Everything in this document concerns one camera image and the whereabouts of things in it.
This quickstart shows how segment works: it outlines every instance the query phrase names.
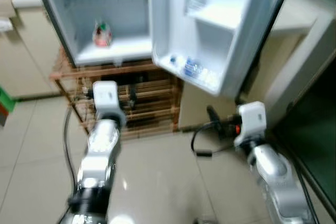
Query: refrigerator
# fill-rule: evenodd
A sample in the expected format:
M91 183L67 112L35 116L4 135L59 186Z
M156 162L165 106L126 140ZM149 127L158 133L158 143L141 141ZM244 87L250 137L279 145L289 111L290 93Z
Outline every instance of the refrigerator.
M43 0L74 67L152 59L229 98L255 65L283 1Z

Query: wooden rack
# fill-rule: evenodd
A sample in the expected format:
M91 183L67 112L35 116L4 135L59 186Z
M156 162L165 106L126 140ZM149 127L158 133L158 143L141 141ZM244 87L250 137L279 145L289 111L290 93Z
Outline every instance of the wooden rack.
M67 98L85 132L89 133L96 121L96 110L93 100L88 99L85 92L92 89L97 80L120 80L121 76L122 80L132 79L129 83L117 81L119 100L128 121L122 139L178 130L182 81L155 66L151 60L125 62L119 67L73 68L65 51L60 49L50 79ZM134 76L141 78L135 81ZM134 107L128 103L131 89L136 91Z

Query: tiled floor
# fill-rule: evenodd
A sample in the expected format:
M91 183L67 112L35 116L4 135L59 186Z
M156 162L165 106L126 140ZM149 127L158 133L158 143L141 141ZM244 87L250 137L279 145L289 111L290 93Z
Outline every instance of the tiled floor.
M0 129L0 223L55 223L70 180L62 152L66 103L53 98L19 103ZM245 160L229 151L196 159L190 134L167 134L122 143L109 218L134 223L192 223L207 216L225 224L271 223ZM71 118L71 152L78 167L85 134ZM199 145L217 142L203 134ZM312 196L323 224L333 223Z

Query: black cable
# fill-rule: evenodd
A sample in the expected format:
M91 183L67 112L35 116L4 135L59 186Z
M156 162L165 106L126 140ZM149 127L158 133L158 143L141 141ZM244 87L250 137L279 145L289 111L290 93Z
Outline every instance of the black cable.
M200 132L200 131L203 131L203 130L206 130L206 129L210 129L210 128L213 128L215 127L217 122L211 122L211 123L206 123L204 124L202 127L199 127L195 132L194 132L194 135L193 135L193 138L191 139L191 150L193 151L193 153L196 154L197 157L212 157L213 154L215 153L219 153L219 152L222 152L224 150L227 150L227 149L230 149L232 148L233 146L230 145L230 146L226 146L226 147L222 147L216 151L211 151L211 150L195 150L195 138L196 138L196 135Z
M76 180L75 180L75 169L74 165L72 164L71 157L70 157L70 152L69 152L69 145L68 145L68 128L69 128L69 122L70 122L70 116L72 113L72 107L67 108L66 116L65 116L65 121L64 121L64 129L63 129L63 152L64 152L64 157L66 160L66 164L70 173L71 177L71 183L72 183L72 195L75 194L76 190ZM60 217L58 220L58 224L61 224L63 221L65 215L69 211L70 206L65 210L63 215Z
M306 184L303 181L302 174L301 174L299 168L297 167L297 165L294 164L294 167L295 167L296 173L298 174L298 178L299 178L299 181L301 183L301 186L302 186L302 189L303 189L303 192L304 192L304 196L306 197L306 201L308 203L308 207L309 207L309 209L311 211L311 214L313 216L314 222L315 222L315 224L320 224L319 219L317 218L317 214L315 212L314 206L311 202L308 190L306 188Z

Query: cable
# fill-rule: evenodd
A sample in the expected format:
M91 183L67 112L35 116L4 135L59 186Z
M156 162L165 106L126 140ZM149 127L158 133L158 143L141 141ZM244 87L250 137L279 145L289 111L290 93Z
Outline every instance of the cable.
M308 203L308 207L311 211L311 214L313 215L314 222L315 222L315 224L320 224L319 219L317 218L317 214L315 212L314 206L311 202L308 190L306 188L306 184L303 181L302 174L300 173L300 170L299 170L299 168L297 167L296 164L294 164L294 167L295 167L296 173L298 174L298 178L299 178L299 181L301 183L301 186L302 186L302 189L303 189L303 192L304 192L304 196L306 197L306 201Z
M74 165L72 164L71 161L71 157L70 157L70 152L69 152L69 145L68 145L68 128L69 128L69 121L70 121L70 116L72 113L72 107L68 107L67 108L67 112L66 112L66 116L65 116L65 121L64 121L64 129L63 129L63 152L64 152L64 157L66 160L66 164L70 173L70 177L71 177L71 183L72 183L72 195L75 194L75 190L76 190L76 180L75 180L75 169L74 169ZM63 213L63 215L60 217L60 219L58 220L58 224L60 224L65 215L67 214L67 212L69 211L70 206L68 206L68 208L65 210L65 212Z
M226 146L226 147L222 147L216 151L211 151L211 150L199 150L199 151L196 151L195 150L195 147L194 147L194 144L195 144L195 138L196 138L196 135L200 132L200 131L203 131L203 130L206 130L206 129L210 129L210 128L213 128L215 127L215 125L217 124L217 122L211 122L211 123L206 123L204 124L202 127L199 127L195 132L194 132L194 135L193 135L193 138L191 139L191 150L193 151L193 153L196 154L197 157L212 157L213 154L215 153L218 153L218 152L222 152L224 150L227 150L227 149L230 149L232 148L233 146L230 145L230 146Z

